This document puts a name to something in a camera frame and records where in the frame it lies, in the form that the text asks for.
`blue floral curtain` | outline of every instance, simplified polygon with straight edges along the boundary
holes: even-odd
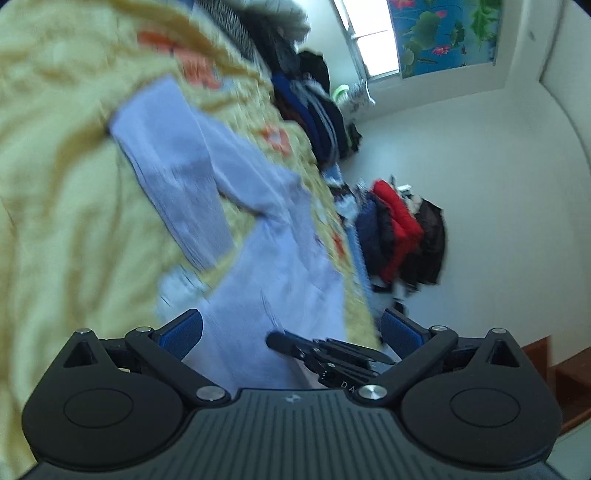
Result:
[[[388,0],[402,78],[494,62],[502,0]]]

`window frame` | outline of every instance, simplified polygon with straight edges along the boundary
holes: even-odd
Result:
[[[351,58],[353,60],[353,65],[355,65],[355,70],[357,70],[357,75],[359,76],[360,80],[366,80],[368,83],[378,82],[380,80],[384,80],[390,77],[400,75],[400,65],[398,65],[398,70],[393,70],[391,72],[380,73],[378,75],[371,76],[368,72],[367,66],[365,61],[363,60],[363,55],[361,55],[361,50],[357,41],[360,38],[369,37],[370,35],[375,35],[378,33],[386,32],[387,30],[381,30],[377,32],[372,32],[365,35],[356,35],[355,29],[353,28],[353,22],[349,16],[349,12],[347,11],[347,7],[342,0],[330,0],[330,4],[335,11],[335,15],[337,17],[337,21],[340,24],[340,27],[343,31],[343,35],[345,36],[345,41],[347,43],[347,47],[349,48],[349,52],[351,54]],[[343,17],[345,18],[346,22],[349,25],[349,28],[345,27],[343,23]]]

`blue gripper pad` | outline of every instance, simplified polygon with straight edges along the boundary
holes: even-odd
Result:
[[[382,339],[404,359],[431,339],[429,330],[395,310],[385,310],[380,320]]]
[[[168,353],[182,360],[197,345],[202,333],[203,318],[197,310],[190,309],[156,330],[151,337]]]

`yellow blanket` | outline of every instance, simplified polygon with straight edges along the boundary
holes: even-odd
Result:
[[[345,275],[349,340],[376,346],[305,133],[281,120],[271,84],[216,28],[149,0],[12,0],[0,10],[0,31],[0,478],[33,464],[20,413],[72,331],[113,338],[156,325],[158,279],[189,267],[105,130],[121,103],[164,74],[302,176],[318,234]],[[141,31],[165,35],[178,51],[150,35],[140,44]],[[254,224],[227,200],[224,209],[236,248],[201,275],[212,288]]]

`window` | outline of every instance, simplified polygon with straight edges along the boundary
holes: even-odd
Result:
[[[333,0],[357,70],[368,79],[398,72],[388,0]]]

